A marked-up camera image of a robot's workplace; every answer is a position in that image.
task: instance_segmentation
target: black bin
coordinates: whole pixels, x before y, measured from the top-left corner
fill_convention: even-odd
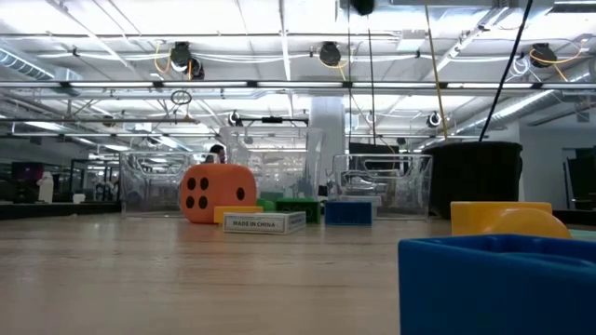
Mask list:
[[[522,146],[503,141],[447,143],[428,148],[433,168],[430,209],[451,218],[452,201],[518,201]]]

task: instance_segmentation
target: transparent container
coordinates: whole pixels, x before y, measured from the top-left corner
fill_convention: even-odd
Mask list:
[[[432,156],[340,154],[329,177],[331,200],[372,201],[377,220],[427,220]]]
[[[203,152],[120,153],[120,197],[126,217],[180,218],[180,182],[193,165],[218,162]]]
[[[228,162],[246,166],[267,200],[318,198],[323,133],[307,127],[222,127]]]

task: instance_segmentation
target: green box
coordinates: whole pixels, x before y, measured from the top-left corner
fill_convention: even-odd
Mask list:
[[[306,213],[306,223],[320,223],[320,203],[313,199],[280,198],[276,201],[276,211]]]
[[[283,198],[283,192],[266,192],[261,191],[259,198],[263,200],[276,201]]]
[[[276,203],[275,202],[265,200],[262,198],[257,199],[257,206],[262,207],[263,211],[265,211],[265,212],[276,211]]]

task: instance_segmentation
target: blue box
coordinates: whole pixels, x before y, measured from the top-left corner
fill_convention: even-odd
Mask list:
[[[426,238],[398,259],[401,335],[596,334],[596,243]]]
[[[370,202],[328,201],[325,204],[326,225],[373,225]]]

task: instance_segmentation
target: table surface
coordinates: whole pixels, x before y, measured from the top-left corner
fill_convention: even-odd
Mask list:
[[[119,215],[0,222],[2,334],[398,334],[397,242],[448,222],[291,235]]]

